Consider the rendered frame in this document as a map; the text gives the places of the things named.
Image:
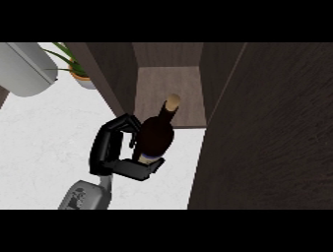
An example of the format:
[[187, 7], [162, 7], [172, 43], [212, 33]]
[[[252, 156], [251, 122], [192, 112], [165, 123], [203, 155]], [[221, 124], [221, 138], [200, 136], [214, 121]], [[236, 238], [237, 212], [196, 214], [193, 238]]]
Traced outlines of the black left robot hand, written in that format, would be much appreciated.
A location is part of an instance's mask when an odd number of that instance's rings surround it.
[[132, 180], [143, 181], [156, 172], [165, 161], [163, 158], [150, 164], [144, 164], [129, 158], [119, 159], [123, 133], [131, 134], [128, 147], [132, 149], [137, 144], [135, 135], [138, 129], [140, 122], [126, 113], [100, 127], [88, 157], [89, 173], [92, 175], [106, 176], [116, 174]]

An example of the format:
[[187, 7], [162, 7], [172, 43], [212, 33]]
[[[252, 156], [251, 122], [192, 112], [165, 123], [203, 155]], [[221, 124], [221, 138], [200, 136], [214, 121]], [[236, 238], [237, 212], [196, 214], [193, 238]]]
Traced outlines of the dark wine bottle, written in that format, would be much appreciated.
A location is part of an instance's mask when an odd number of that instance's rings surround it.
[[171, 120], [180, 106], [180, 97], [169, 94], [156, 116], [149, 117], [135, 136], [131, 159], [143, 164], [156, 162], [166, 152], [174, 139]]

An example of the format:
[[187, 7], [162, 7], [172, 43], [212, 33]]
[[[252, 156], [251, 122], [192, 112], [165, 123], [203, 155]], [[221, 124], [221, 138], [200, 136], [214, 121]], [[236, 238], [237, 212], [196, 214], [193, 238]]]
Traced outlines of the dark wooden cabinet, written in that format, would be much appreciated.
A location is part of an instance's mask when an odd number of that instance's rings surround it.
[[242, 42], [69, 42], [66, 46], [115, 115], [146, 119], [175, 94], [181, 104], [172, 125], [208, 126]]

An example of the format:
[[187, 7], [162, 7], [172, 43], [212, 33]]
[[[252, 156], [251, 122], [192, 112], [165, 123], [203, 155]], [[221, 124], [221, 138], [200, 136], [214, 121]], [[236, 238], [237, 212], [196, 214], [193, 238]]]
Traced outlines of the dark wooden cabinet door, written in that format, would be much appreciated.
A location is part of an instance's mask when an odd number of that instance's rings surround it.
[[243, 44], [189, 207], [333, 209], [333, 42]]

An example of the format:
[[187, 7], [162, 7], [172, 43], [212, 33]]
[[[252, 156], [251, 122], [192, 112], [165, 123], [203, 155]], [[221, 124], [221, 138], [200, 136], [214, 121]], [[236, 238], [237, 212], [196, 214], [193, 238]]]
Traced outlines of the green potted plant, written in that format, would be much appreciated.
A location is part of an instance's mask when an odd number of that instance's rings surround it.
[[54, 42], [52, 45], [60, 50], [58, 53], [55, 53], [46, 49], [43, 49], [42, 51], [46, 52], [48, 54], [51, 54], [52, 56], [55, 56], [66, 63], [67, 67], [63, 69], [63, 71], [70, 74], [70, 76], [75, 79], [79, 86], [86, 90], [95, 89], [95, 86], [94, 86], [91, 79], [86, 75], [86, 72], [85, 72], [80, 64], [78, 63], [76, 58], [75, 58], [69, 48], [66, 47], [66, 45], [63, 43], [58, 43], [58, 42]]

